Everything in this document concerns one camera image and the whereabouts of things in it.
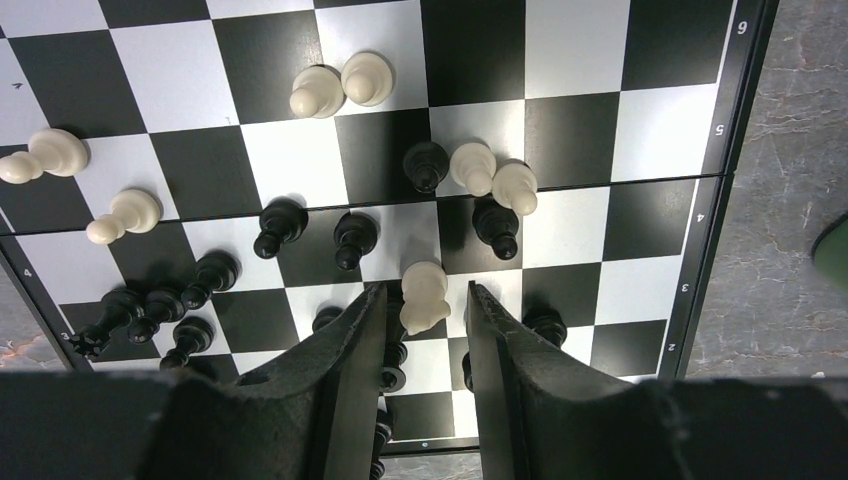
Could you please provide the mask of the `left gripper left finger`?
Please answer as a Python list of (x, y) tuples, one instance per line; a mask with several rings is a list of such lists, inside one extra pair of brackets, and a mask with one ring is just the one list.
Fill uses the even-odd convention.
[(367, 287), (306, 340), (234, 383), (187, 369), (138, 479), (365, 479), (386, 342), (387, 288)]

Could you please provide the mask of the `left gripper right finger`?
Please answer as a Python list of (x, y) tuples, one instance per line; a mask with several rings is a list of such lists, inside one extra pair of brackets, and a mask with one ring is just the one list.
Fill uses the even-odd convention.
[(467, 333), (486, 479), (686, 479), (663, 383), (596, 370), (469, 282)]

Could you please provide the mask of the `white chess knight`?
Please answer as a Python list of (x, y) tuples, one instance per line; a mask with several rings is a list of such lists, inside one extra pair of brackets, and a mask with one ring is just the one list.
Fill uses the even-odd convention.
[(447, 276), (442, 267), (430, 261), (409, 266), (401, 279), (404, 304), (399, 319), (410, 336), (433, 328), (451, 315), (445, 300)]

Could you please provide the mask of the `black white chessboard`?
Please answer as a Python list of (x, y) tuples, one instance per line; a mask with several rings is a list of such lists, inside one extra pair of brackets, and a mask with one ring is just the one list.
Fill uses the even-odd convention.
[[(69, 338), (119, 286), (186, 286), (211, 250), (236, 257), (235, 286), (199, 310), (213, 324), (200, 369), (231, 382), (303, 341), (315, 314), (367, 286), (397, 288), (412, 263), (448, 279), (451, 315), (410, 338), (406, 384), (388, 398), (391, 453), (477, 445), (463, 382), (467, 285), (515, 318), (557, 310), (563, 348), (636, 381), (682, 374), (704, 247), (728, 140), (752, 86), (765, 1), (5, 1), (1, 152), (53, 127), (85, 144), (79, 174), (1, 186), (1, 248), (59, 348), (80, 370), (155, 369), (174, 345), (164, 325), (143, 345), (124, 330), (86, 359)], [(358, 52), (392, 66), (373, 107), (346, 95), (325, 119), (298, 118), (294, 78), (340, 78)], [(449, 157), (433, 193), (402, 160), (432, 141)], [(472, 226), (474, 202), (450, 158), (477, 142), (497, 169), (524, 163), (538, 205), (518, 216), (517, 255), (497, 258)], [(108, 245), (86, 236), (126, 189), (162, 218)], [(271, 259), (253, 244), (273, 200), (308, 212)], [(378, 224), (375, 248), (337, 267), (346, 213)]]

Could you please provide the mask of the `black chess piece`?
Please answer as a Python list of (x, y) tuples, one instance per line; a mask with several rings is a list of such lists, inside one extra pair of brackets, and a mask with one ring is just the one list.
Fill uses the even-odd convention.
[(554, 309), (532, 309), (523, 317), (522, 323), (558, 349), (568, 335), (561, 315)]

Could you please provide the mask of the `black chess queen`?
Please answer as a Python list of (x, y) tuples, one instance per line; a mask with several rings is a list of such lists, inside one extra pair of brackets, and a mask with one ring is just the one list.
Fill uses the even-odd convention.
[(88, 359), (98, 357), (108, 347), (115, 330), (129, 326), (144, 314), (143, 297), (126, 287), (107, 292), (100, 304), (103, 312), (97, 322), (69, 338), (72, 351)]

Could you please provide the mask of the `black pawn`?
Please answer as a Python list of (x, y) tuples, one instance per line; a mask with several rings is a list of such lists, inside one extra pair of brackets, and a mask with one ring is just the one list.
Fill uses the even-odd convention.
[(449, 172), (449, 157), (441, 145), (424, 141), (405, 153), (402, 166), (418, 192), (433, 193)]
[(181, 320), (186, 311), (179, 290), (162, 287), (150, 291), (145, 297), (144, 314), (127, 329), (129, 341), (136, 345), (149, 342), (162, 324)]
[(260, 233), (253, 244), (261, 259), (274, 258), (284, 244), (300, 238), (308, 224), (308, 212), (292, 199), (273, 200), (259, 216)]
[(202, 308), (215, 292), (230, 290), (241, 274), (238, 260), (223, 250), (207, 252), (195, 265), (194, 279), (181, 294), (189, 310)]
[(174, 329), (175, 347), (161, 359), (162, 371), (183, 368), (189, 363), (190, 356), (209, 349), (215, 336), (215, 328), (209, 321), (197, 317), (184, 318)]
[(375, 248), (379, 238), (378, 224), (367, 215), (346, 213), (337, 223), (333, 238), (337, 267), (352, 271), (359, 266), (362, 257)]
[(500, 260), (508, 261), (517, 255), (519, 219), (513, 210), (492, 198), (478, 198), (474, 202), (472, 226), (477, 237)]
[(312, 332), (315, 333), (330, 324), (334, 321), (339, 315), (343, 313), (344, 309), (339, 306), (327, 306), (320, 309), (313, 319), (311, 328)]

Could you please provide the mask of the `white pawn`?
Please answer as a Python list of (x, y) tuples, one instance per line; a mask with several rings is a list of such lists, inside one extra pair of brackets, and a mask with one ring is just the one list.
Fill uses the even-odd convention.
[(1, 179), (10, 184), (24, 184), (44, 173), (72, 177), (84, 170), (89, 152), (73, 134), (55, 128), (34, 133), (27, 151), (18, 151), (1, 159)]
[(492, 150), (477, 142), (459, 146), (450, 158), (452, 179), (475, 197), (491, 192), (496, 169), (497, 161)]
[(109, 213), (88, 224), (86, 236), (94, 244), (108, 245), (126, 233), (143, 234), (153, 230), (162, 213), (155, 196), (139, 189), (126, 189), (113, 197)]
[(294, 78), (289, 105), (298, 118), (325, 119), (338, 112), (344, 101), (340, 78), (333, 70), (314, 65)]
[(510, 163), (497, 170), (492, 195), (499, 205), (527, 216), (537, 208), (537, 188), (537, 178), (526, 164)]
[(383, 56), (363, 51), (347, 60), (341, 72), (341, 83), (352, 102), (373, 107), (391, 95), (395, 79), (391, 64)]

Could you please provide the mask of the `green square tray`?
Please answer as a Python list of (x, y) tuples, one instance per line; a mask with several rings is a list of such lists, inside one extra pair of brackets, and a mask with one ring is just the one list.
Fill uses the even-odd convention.
[(847, 292), (847, 213), (831, 222), (814, 242), (814, 269), (831, 285)]

